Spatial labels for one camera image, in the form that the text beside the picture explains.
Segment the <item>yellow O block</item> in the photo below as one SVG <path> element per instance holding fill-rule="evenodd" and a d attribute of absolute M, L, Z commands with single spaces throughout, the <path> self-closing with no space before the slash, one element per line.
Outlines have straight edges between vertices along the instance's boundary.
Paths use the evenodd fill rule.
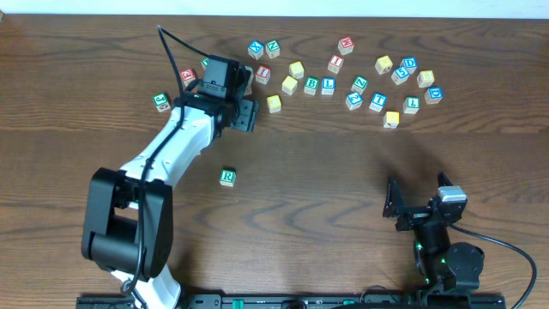
<path fill-rule="evenodd" d="M 279 95 L 272 95 L 267 98 L 268 111 L 270 113 L 279 112 L 282 104 Z"/>

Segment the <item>green R letter block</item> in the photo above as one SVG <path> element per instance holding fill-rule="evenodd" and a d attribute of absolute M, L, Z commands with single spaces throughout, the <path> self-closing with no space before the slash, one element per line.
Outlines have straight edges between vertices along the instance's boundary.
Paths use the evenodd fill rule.
<path fill-rule="evenodd" d="M 236 171 L 234 169 L 222 169 L 220 173 L 220 184 L 233 187 L 236 182 Z"/>

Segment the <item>green B letter block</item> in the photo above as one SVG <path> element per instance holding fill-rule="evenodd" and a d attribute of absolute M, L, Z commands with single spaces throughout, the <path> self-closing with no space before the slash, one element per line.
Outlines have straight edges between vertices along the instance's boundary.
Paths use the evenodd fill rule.
<path fill-rule="evenodd" d="M 305 80 L 304 93 L 314 96 L 319 86 L 319 80 L 316 77 L 308 76 Z"/>

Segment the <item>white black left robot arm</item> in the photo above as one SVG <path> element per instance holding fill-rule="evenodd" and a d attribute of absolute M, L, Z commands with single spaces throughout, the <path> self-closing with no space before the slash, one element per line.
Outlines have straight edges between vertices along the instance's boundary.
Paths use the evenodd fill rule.
<path fill-rule="evenodd" d="M 172 192 L 190 163 L 225 128 L 251 132 L 258 104 L 245 98 L 250 66 L 212 56 L 205 76 L 173 101 L 153 141 L 118 170 L 90 180 L 81 254 L 121 281 L 119 296 L 81 296 L 79 308 L 175 308 L 181 285 L 167 266 Z"/>

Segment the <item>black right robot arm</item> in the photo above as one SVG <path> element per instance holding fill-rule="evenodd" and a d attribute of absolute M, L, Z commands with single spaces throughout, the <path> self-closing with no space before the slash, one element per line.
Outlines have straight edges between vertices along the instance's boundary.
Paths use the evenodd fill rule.
<path fill-rule="evenodd" d="M 451 242 L 447 230 L 462 218 L 468 197 L 444 173 L 437 183 L 426 205 L 408 206 L 395 178 L 388 178 L 383 217 L 395 219 L 396 231 L 414 233 L 416 264 L 429 286 L 441 293 L 476 290 L 485 254 L 467 242 Z"/>

